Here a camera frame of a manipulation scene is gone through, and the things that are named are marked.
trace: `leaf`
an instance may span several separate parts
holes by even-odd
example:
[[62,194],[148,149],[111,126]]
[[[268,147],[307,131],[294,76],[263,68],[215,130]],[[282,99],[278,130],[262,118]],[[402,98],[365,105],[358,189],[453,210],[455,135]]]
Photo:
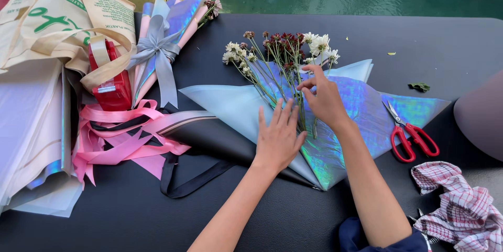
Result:
[[408,86],[411,89],[416,89],[416,90],[421,91],[423,93],[426,93],[426,91],[430,91],[430,86],[424,82],[409,83]]

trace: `gray bow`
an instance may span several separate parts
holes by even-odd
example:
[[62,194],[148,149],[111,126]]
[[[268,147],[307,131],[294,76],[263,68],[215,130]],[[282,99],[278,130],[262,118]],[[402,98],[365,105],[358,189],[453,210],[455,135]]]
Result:
[[[169,29],[169,24],[165,22],[164,18],[160,15],[155,15],[150,19],[147,37],[140,38],[138,41],[138,53],[131,57],[131,62],[127,69],[130,69],[138,63],[147,62],[147,67],[141,76],[137,93],[148,76],[150,76],[155,69],[157,79],[159,80],[161,105],[165,106],[170,102],[174,107],[178,108],[177,87],[174,83],[171,63],[178,55],[180,47],[171,42],[179,36],[180,32],[164,37],[165,25]],[[148,60],[154,55],[155,64],[149,64]]]

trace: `red checkered towel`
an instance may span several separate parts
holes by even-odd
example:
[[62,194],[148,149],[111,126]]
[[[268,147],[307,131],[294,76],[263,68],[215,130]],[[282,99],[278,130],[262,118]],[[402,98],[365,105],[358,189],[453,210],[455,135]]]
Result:
[[440,208],[424,215],[414,227],[454,244],[459,252],[501,252],[503,215],[493,205],[487,188],[470,187],[461,170],[448,162],[425,162],[411,169],[421,195],[441,185]]

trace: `red scissors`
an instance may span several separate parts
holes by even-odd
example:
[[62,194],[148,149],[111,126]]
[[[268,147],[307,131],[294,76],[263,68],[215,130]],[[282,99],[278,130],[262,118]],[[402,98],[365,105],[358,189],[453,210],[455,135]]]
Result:
[[[421,147],[421,149],[423,150],[423,152],[427,156],[435,157],[440,154],[440,150],[439,150],[437,144],[433,141],[433,139],[430,138],[430,136],[428,136],[428,134],[426,134],[426,132],[424,132],[423,129],[421,129],[417,126],[414,126],[410,123],[403,122],[403,120],[400,119],[400,117],[398,116],[398,114],[396,113],[395,109],[393,108],[393,106],[391,105],[391,103],[389,101],[388,101],[388,104],[386,104],[385,102],[382,102],[382,103],[384,104],[384,106],[387,108],[387,110],[389,111],[389,113],[393,117],[393,120],[395,120],[395,128],[393,129],[393,132],[391,133],[391,146],[393,146],[393,150],[395,151],[396,156],[401,161],[404,161],[404,162],[414,161],[415,160],[415,153],[412,151],[411,143],[409,141],[407,141],[406,135],[403,132],[402,127],[400,127],[400,124],[405,127],[406,131],[412,136],[414,143],[419,144],[419,146]],[[432,153],[430,151],[430,149],[428,148],[428,146],[426,145],[424,140],[421,138],[421,136],[419,136],[419,133],[421,133],[421,135],[423,135],[428,140],[430,140],[431,144],[435,148],[435,153]],[[396,135],[398,135],[400,142],[402,143],[403,147],[406,149],[406,152],[409,156],[409,159],[402,158],[402,156],[396,150],[396,145],[395,145],[395,136]]]

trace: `sleeve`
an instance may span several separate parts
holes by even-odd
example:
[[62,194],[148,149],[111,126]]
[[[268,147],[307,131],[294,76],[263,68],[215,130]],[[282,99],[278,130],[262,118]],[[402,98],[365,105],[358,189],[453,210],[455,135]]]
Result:
[[412,229],[412,235],[386,248],[369,246],[359,218],[345,220],[339,228],[342,252],[426,252],[428,246],[421,232]]

